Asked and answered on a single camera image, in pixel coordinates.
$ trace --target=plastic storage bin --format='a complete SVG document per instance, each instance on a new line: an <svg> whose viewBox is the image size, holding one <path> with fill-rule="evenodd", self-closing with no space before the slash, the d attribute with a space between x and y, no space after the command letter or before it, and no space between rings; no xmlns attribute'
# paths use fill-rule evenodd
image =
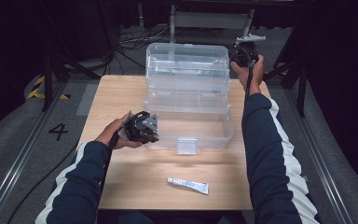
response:
<svg viewBox="0 0 358 224"><path fill-rule="evenodd" d="M234 135L228 50L219 46L151 44L146 50L145 110L158 114L151 149L221 151Z"/></svg>

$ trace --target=black curtain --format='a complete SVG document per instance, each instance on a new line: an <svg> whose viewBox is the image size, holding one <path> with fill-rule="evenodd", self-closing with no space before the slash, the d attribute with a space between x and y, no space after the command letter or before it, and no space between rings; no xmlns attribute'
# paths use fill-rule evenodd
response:
<svg viewBox="0 0 358 224"><path fill-rule="evenodd" d="M24 103L23 90L41 69L41 50L29 18L0 0L0 120Z"/></svg>
<svg viewBox="0 0 358 224"><path fill-rule="evenodd" d="M318 104L358 174L358 1L328 2L301 18L282 58L305 58Z"/></svg>

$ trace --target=tube of ointment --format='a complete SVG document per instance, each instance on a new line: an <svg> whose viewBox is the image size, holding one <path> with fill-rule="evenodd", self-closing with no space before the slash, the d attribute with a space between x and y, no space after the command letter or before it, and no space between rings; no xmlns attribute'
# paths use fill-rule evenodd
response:
<svg viewBox="0 0 358 224"><path fill-rule="evenodd" d="M198 192L201 192L203 194L208 194L209 192L209 184L207 183L198 183L193 181L188 181L184 179L178 179L178 178L168 178L168 183L171 183L173 185L177 186L183 186L186 188L190 188L193 190L196 190Z"/></svg>

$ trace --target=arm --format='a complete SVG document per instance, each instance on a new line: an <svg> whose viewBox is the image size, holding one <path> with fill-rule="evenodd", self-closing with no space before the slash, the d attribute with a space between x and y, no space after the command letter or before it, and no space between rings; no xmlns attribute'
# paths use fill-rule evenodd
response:
<svg viewBox="0 0 358 224"><path fill-rule="evenodd" d="M141 145L119 139L117 146L109 149L113 133L126 117L115 119L95 141L84 143L77 149L71 165L57 176L55 188L35 223L95 222L101 198L100 182L109 150Z"/></svg>
<svg viewBox="0 0 358 224"><path fill-rule="evenodd" d="M243 86L247 68L232 68ZM255 65L250 97L242 116L242 135L246 147L247 174L256 223L318 223L319 215L309 198L301 176L301 165L293 155L280 123L275 101L260 93L263 57Z"/></svg>

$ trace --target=striped sleeve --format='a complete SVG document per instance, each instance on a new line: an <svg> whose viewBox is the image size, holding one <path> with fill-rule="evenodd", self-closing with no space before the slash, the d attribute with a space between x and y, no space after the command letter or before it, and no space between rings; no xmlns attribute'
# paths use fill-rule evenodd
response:
<svg viewBox="0 0 358 224"><path fill-rule="evenodd" d="M242 134L255 223L320 223L280 120L275 101L260 93L249 97Z"/></svg>
<svg viewBox="0 0 358 224"><path fill-rule="evenodd" d="M72 164L57 176L56 187L35 223L94 223L107 155L103 143L82 144Z"/></svg>

